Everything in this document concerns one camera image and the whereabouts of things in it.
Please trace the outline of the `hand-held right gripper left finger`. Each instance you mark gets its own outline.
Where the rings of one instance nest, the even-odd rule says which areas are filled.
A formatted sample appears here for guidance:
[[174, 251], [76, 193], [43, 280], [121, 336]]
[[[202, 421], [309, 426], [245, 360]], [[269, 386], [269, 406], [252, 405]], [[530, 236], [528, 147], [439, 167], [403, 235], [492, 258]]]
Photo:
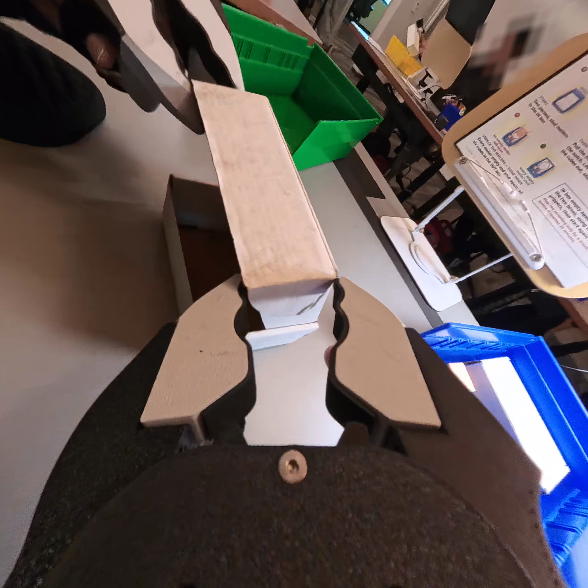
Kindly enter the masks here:
[[247, 310], [236, 274], [183, 313], [143, 409], [144, 427], [184, 425], [197, 443], [246, 443], [255, 405]]

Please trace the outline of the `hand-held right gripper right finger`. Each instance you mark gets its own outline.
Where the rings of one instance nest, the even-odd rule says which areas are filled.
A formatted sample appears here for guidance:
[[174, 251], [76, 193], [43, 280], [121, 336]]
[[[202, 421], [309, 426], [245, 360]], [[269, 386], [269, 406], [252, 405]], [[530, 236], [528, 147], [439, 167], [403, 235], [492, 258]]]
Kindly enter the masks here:
[[347, 277], [334, 284], [326, 405], [342, 426], [377, 417], [417, 429], [442, 422], [402, 321]]

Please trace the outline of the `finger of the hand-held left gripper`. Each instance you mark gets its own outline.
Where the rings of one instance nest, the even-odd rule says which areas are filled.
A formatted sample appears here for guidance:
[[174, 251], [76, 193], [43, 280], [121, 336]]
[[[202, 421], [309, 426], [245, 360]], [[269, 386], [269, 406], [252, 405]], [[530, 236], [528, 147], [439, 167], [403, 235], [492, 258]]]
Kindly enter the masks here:
[[245, 88], [220, 1], [171, 1], [170, 25], [189, 79], [237, 90]]
[[107, 1], [106, 14], [120, 34], [121, 85], [145, 112], [164, 107], [195, 134], [204, 134], [187, 71], [173, 43], [162, 1]]

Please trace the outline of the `green plastic bin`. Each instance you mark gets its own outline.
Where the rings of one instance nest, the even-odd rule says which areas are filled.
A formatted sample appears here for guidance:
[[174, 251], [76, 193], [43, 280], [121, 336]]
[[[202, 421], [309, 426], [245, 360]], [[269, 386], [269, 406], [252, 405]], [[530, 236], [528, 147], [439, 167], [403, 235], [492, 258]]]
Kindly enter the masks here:
[[268, 98], [298, 171], [346, 157], [382, 121], [317, 43], [222, 6], [245, 90]]

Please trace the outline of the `blue plastic bin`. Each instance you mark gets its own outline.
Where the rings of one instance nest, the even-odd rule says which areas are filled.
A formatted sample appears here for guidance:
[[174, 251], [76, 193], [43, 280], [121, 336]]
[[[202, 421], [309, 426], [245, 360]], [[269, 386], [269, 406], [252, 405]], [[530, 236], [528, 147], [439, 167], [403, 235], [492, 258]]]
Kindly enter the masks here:
[[543, 528], [568, 587], [587, 587], [587, 410], [540, 336], [447, 323], [422, 333], [446, 363], [507, 357], [570, 473], [550, 494], [540, 487]]

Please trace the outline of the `grey desk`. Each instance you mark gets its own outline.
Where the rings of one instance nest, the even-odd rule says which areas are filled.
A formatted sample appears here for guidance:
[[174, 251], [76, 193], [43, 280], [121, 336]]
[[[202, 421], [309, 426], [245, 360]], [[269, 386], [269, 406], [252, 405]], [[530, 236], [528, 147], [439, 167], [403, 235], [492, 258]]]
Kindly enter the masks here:
[[[160, 108], [141, 111], [72, 48], [19, 21], [7, 25], [96, 84], [107, 120], [83, 141], [36, 148], [1, 141], [1, 586], [21, 552], [40, 494], [95, 399], [178, 316], [162, 226], [170, 174], [216, 184], [204, 136]], [[378, 169], [351, 163], [301, 172], [341, 275], [419, 332], [475, 324], [464, 302], [436, 313], [392, 260], [359, 206], [401, 216]], [[254, 352], [258, 400], [245, 434], [255, 445], [334, 445], [325, 408], [324, 350], [333, 342], [329, 296], [318, 331]]]

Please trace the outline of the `person's left hand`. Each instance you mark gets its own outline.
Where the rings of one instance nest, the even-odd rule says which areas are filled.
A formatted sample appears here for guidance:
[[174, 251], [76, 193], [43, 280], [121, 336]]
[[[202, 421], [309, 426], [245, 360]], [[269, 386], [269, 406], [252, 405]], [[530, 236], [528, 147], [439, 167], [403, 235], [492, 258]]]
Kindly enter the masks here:
[[99, 77], [115, 90], [126, 93], [118, 66], [119, 49], [100, 33], [90, 33], [85, 44]]

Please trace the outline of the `wooden table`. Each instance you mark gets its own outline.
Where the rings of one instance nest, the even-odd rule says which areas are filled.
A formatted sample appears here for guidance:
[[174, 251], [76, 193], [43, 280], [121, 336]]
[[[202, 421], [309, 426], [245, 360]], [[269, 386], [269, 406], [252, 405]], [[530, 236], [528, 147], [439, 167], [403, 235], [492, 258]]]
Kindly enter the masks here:
[[307, 39], [309, 45], [322, 46], [322, 40], [295, 1], [224, 1], [257, 18], [283, 27]]
[[376, 65], [377, 71], [380, 71], [391, 87], [398, 92], [408, 108], [426, 129], [429, 136], [438, 145], [442, 145], [446, 131], [438, 130], [435, 127], [433, 120], [430, 118], [430, 114], [428, 114], [425, 106], [419, 100], [416, 90], [408, 78], [403, 76], [401, 70], [394, 65], [385, 51], [356, 22], [349, 23], [348, 29], [359, 42], [359, 46], [367, 53], [369, 60]]

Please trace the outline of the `red stool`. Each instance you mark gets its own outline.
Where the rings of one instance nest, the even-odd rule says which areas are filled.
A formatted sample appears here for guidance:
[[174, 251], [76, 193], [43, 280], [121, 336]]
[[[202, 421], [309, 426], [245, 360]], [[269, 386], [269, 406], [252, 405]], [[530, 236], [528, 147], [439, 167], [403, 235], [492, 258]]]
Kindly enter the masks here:
[[453, 225], [448, 220], [432, 219], [424, 227], [424, 235], [437, 254], [449, 254], [454, 250]]

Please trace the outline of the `yellow plastic bin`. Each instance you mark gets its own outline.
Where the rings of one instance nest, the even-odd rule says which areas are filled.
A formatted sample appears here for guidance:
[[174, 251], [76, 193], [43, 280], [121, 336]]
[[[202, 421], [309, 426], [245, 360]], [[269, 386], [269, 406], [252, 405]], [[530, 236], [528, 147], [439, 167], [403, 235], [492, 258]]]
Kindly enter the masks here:
[[393, 35], [385, 49], [385, 55], [404, 77], [411, 77], [423, 69], [421, 62], [410, 54], [400, 39]]

